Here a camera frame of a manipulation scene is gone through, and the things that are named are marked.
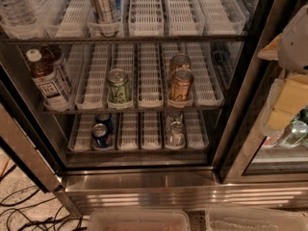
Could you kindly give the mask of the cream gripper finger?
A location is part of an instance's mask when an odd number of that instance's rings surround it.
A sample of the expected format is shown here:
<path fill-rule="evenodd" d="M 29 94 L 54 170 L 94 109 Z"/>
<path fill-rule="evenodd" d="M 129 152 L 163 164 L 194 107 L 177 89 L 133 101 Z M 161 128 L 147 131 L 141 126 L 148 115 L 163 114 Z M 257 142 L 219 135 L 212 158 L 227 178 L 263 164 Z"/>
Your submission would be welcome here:
<path fill-rule="evenodd" d="M 258 57 L 266 61 L 277 61 L 280 38 L 281 35 L 277 35 L 267 46 L 259 51 Z"/>

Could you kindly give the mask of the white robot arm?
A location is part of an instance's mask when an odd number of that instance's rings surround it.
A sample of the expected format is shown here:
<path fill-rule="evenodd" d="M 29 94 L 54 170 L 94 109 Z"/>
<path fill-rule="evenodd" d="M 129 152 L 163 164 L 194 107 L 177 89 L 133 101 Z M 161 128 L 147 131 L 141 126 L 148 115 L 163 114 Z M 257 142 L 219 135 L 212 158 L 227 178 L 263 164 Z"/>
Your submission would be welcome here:
<path fill-rule="evenodd" d="M 258 58 L 277 61 L 294 73 L 308 73 L 308 4 L 302 6 L 281 34 L 258 53 Z"/>

